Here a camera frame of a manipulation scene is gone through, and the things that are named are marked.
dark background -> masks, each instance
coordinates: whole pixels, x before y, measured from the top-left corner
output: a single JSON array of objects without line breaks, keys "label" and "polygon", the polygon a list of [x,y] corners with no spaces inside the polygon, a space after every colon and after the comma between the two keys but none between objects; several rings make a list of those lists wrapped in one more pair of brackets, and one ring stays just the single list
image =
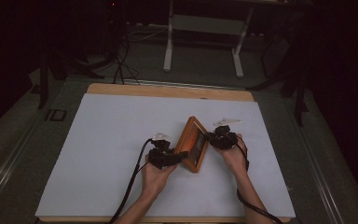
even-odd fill
[{"label": "dark background", "polygon": [[[101,30],[106,15],[101,5],[90,7],[83,18],[74,18],[74,2],[87,1],[0,1],[0,118],[32,88],[27,76],[39,67],[44,43],[80,58],[85,52],[102,53],[105,49],[101,46]],[[307,87],[313,91],[358,183],[358,1],[315,1],[315,6],[320,10],[305,23],[305,32],[297,37],[300,44],[285,61],[310,64]],[[167,23],[168,1],[129,0],[126,7],[130,23]],[[240,9],[235,8],[218,12],[200,12],[193,7],[182,10],[240,17]],[[121,37],[121,15],[113,12],[108,16],[114,23],[113,35]],[[265,19],[254,22],[251,29],[254,33],[265,32],[273,14],[260,10],[255,16]],[[87,35],[90,29],[94,29],[93,35]],[[310,43],[316,40],[317,47],[311,49]],[[313,56],[297,57],[299,52],[309,50],[313,50]]]}]

floor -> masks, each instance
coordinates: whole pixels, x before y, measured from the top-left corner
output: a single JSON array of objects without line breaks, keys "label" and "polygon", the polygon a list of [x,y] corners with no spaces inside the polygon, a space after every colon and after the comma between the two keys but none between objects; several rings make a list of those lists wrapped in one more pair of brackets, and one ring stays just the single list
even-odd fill
[{"label": "floor", "polygon": [[[117,83],[245,91],[267,80],[260,61],[265,47],[262,36],[251,35],[245,40],[240,54],[242,79],[235,77],[231,60],[233,36],[205,41],[194,33],[175,33],[169,73],[162,70],[165,38],[165,27],[132,27],[127,56],[123,46],[119,53],[120,60],[125,58],[125,79],[117,78]],[[285,48],[281,43],[270,49],[266,55],[268,72],[276,68]],[[0,223],[35,222],[34,211],[82,95],[90,83],[113,82],[117,64],[95,71],[104,79],[84,77],[71,68],[68,71],[65,81],[50,77],[49,100],[42,109],[37,109],[39,95],[28,92],[0,119]],[[38,74],[38,70],[30,74],[35,84]],[[312,92],[306,91],[307,111],[302,114],[304,126],[299,127],[293,116],[295,96],[282,98],[281,86],[277,83],[253,95],[297,213],[289,223],[358,223],[358,188]],[[47,120],[49,109],[65,110],[65,120]]]}]

white paper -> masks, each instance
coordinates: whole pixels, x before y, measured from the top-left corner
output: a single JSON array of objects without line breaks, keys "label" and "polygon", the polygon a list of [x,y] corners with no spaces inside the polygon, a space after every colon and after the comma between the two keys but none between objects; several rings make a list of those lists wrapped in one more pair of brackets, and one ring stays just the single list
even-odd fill
[{"label": "white paper", "polygon": [[[248,147],[249,176],[261,200],[276,217],[295,216],[257,103],[101,94],[84,95],[35,215],[111,217],[144,142],[166,133],[175,147],[190,116],[208,131],[221,118],[240,119],[230,128]],[[138,174],[124,211],[138,197],[141,179]],[[243,217],[243,212],[232,174],[209,147],[197,174],[182,165],[172,173],[146,216]]]}]

white table leg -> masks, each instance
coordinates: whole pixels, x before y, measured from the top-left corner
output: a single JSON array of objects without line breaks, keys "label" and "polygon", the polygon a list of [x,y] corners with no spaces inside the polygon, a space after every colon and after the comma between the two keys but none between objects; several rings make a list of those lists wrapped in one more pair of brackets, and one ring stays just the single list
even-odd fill
[{"label": "white table leg", "polygon": [[248,31],[249,22],[251,21],[253,12],[254,12],[254,8],[253,7],[249,8],[248,16],[246,18],[246,21],[243,23],[243,27],[242,27],[242,30],[241,30],[241,33],[240,33],[240,40],[238,41],[238,45],[237,45],[236,48],[234,48],[232,50],[232,58],[233,58],[233,61],[234,61],[235,73],[236,73],[238,78],[243,77],[243,71],[242,71],[242,65],[241,65],[241,59],[240,59],[240,52],[241,52],[243,39],[245,38],[246,32]]},{"label": "white table leg", "polygon": [[168,43],[167,49],[165,50],[165,59],[164,59],[164,72],[171,71],[171,61],[172,61],[172,20],[173,20],[173,0],[170,0],[170,17],[168,18]]}]

cable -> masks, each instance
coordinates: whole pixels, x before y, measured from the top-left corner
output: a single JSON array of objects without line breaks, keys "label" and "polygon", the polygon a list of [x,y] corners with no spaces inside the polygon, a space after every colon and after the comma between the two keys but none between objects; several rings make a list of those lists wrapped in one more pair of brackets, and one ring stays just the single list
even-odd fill
[{"label": "cable", "polygon": [[296,214],[296,219],[297,219],[298,223],[304,224],[296,212],[295,212],[295,214]]},{"label": "cable", "polygon": [[125,46],[124,44],[122,44],[122,45],[124,46],[126,52],[125,52],[124,57],[122,58],[121,61],[120,61],[120,59],[119,59],[119,56],[117,55],[118,68],[117,68],[117,70],[116,70],[116,72],[115,72],[115,75],[114,75],[114,77],[113,77],[113,84],[116,84],[117,74],[118,74],[118,72],[120,72],[121,83],[124,85],[123,72],[122,72],[122,70],[121,70],[121,65],[122,65],[122,64],[124,63],[124,61],[126,60],[127,55],[128,55],[128,53],[129,53],[129,49],[128,49],[128,47]]},{"label": "cable", "polygon": [[243,203],[243,204],[246,205],[247,207],[251,208],[252,210],[254,210],[255,212],[257,212],[258,214],[263,215],[263,216],[265,216],[265,217],[268,217],[268,218],[272,219],[273,221],[275,221],[276,223],[282,224],[282,222],[281,222],[277,217],[273,216],[272,214],[268,213],[267,211],[264,211],[263,209],[260,209],[260,208],[258,208],[258,207],[256,207],[256,206],[254,206],[254,205],[252,205],[252,204],[246,202],[246,201],[242,198],[242,196],[241,196],[241,194],[240,194],[240,191],[239,191],[238,189],[237,189],[237,197],[238,197],[238,199],[240,200],[241,203]]},{"label": "cable", "polygon": [[133,40],[130,40],[131,42],[138,42],[138,41],[142,41],[142,40],[146,40],[147,38],[149,37],[152,37],[153,35],[158,35],[158,34],[161,34],[162,32],[165,32],[167,31],[167,29],[164,29],[164,30],[161,30],[161,31],[157,31],[151,35],[147,35],[145,37],[142,37],[142,38],[139,38],[139,39],[133,39]]},{"label": "cable", "polygon": [[40,222],[40,218],[38,217],[35,221],[34,224],[38,224]]},{"label": "cable", "polygon": [[139,168],[139,170],[138,170],[137,173],[139,173],[142,169],[144,169],[144,167],[145,167],[148,163],[150,163],[150,161],[145,162],[145,164],[144,164],[141,168]]},{"label": "cable", "polygon": [[152,141],[152,139],[149,138],[144,143],[144,146],[142,147],[141,153],[139,154],[138,161],[136,162],[135,168],[133,169],[131,180],[130,180],[129,185],[127,186],[127,190],[126,190],[126,193],[124,194],[123,200],[121,201],[120,206],[118,207],[117,211],[115,212],[113,217],[110,219],[108,224],[114,223],[117,220],[118,216],[120,216],[121,210],[123,210],[123,207],[126,204],[127,199],[129,198],[129,195],[130,195],[130,192],[131,192],[131,189],[132,189],[132,185],[133,185],[133,181],[135,180],[135,177],[138,174],[138,172],[141,170],[141,169],[139,169],[139,166],[140,166],[139,164],[141,163],[141,158],[144,155],[145,147],[151,141]]},{"label": "cable", "polygon": [[135,79],[135,81],[138,83],[138,85],[141,85],[137,79],[137,77],[139,76],[139,71],[134,69],[134,68],[131,68],[127,65],[127,63],[125,61],[122,61],[123,63],[121,65],[124,65],[124,67],[127,68],[127,71],[130,73],[130,77],[123,77],[123,78],[132,78],[132,79]]},{"label": "cable", "polygon": [[[248,161],[248,157],[247,157],[247,152],[245,152],[245,150],[244,150],[242,147],[240,147],[240,145],[239,145],[236,141],[234,141],[232,138],[230,138],[230,137],[228,136],[228,134],[222,133],[222,135],[225,136],[226,138],[228,138],[236,147],[238,147],[238,150],[241,151],[243,157],[244,157],[245,160],[246,160],[246,169],[248,169],[249,161]],[[240,137],[238,137],[238,138],[239,138],[239,139],[243,142],[243,144],[245,145],[245,142],[243,141],[243,139],[240,138]],[[241,196],[241,194],[240,194],[240,191],[239,191],[238,189],[237,189],[237,197],[238,197],[238,199],[240,200],[241,203],[243,203],[245,206],[251,208],[252,210],[254,210],[255,212],[257,212],[258,214],[263,215],[263,216],[265,216],[265,217],[268,217],[268,218],[274,220],[276,223],[282,224],[282,222],[281,222],[277,217],[273,216],[273,215],[270,214],[269,212],[264,211],[263,209],[260,209],[260,208],[258,208],[258,207],[256,207],[256,206],[254,206],[254,205],[252,205],[252,204],[246,202],[246,201],[242,198],[242,196]]]},{"label": "cable", "polygon": [[147,28],[143,28],[143,29],[139,29],[137,31],[132,31],[131,33],[129,33],[129,35],[134,35],[134,34],[153,34],[155,32],[159,32],[159,31],[152,31],[152,30],[147,30]]}]

